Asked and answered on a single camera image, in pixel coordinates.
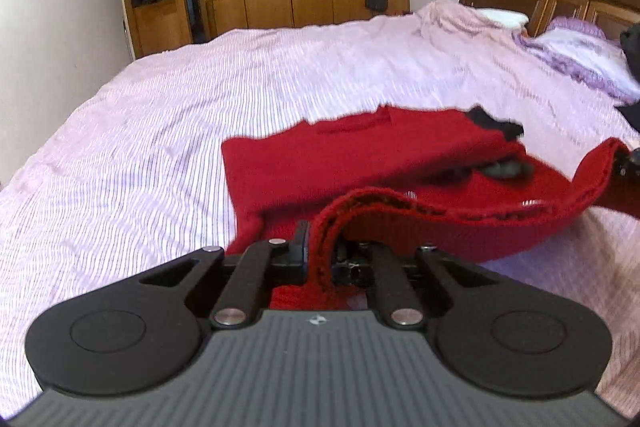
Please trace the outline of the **white pillow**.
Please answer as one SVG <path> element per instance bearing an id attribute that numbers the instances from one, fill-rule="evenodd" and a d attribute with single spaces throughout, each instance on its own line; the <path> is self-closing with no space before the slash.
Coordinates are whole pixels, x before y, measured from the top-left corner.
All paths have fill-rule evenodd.
<path id="1" fill-rule="evenodd" d="M 529 17 L 520 12 L 491 8 L 477 9 L 477 12 L 493 23 L 508 29 L 522 30 L 529 22 Z"/>

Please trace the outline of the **black bag by wardrobe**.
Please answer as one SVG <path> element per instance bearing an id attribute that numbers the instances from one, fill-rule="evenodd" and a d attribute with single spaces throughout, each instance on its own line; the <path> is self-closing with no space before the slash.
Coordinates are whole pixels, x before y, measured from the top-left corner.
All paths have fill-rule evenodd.
<path id="1" fill-rule="evenodd" d="M 388 9 L 388 0 L 364 0 L 364 6 L 371 12 L 385 13 Z"/>

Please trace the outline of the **red knitted garment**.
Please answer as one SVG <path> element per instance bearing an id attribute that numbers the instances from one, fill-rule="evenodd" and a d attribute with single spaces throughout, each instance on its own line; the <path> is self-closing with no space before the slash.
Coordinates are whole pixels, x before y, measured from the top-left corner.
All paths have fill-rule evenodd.
<path id="1" fill-rule="evenodd" d="M 264 139 L 222 143 L 236 217 L 233 254 L 310 222 L 302 285 L 273 291 L 280 310 L 335 310 L 350 297 L 331 274 L 339 239 L 383 243 L 407 256 L 434 244 L 475 263 L 527 251 L 592 206 L 637 216 L 631 153 L 608 139 L 574 176 L 526 152 L 523 128 L 484 109 L 382 106 L 300 122 Z"/>

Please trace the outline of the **pink checked bed sheet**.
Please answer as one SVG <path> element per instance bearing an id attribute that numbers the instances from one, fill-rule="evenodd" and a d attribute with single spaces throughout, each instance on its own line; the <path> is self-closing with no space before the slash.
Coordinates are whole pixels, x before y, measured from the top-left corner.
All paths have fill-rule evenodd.
<path id="1" fill-rule="evenodd" d="M 38 395 L 24 340 L 41 312 L 232 241 L 225 139 L 383 105 L 480 105 L 518 121 L 530 153 L 572 174 L 608 138 L 638 145 L 619 99 L 557 72 L 450 0 L 364 23 L 237 30 L 132 63 L 1 192 L 2 415 Z"/>

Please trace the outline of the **purple ruffled pillow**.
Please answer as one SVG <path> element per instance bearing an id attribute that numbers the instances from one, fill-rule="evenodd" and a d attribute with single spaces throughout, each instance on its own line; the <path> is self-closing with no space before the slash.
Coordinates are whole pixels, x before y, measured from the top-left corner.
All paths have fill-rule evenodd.
<path id="1" fill-rule="evenodd" d="M 623 103 L 632 101 L 634 86 L 618 43 L 586 20 L 555 17 L 537 37 L 513 35 L 514 42 L 552 69 Z"/>

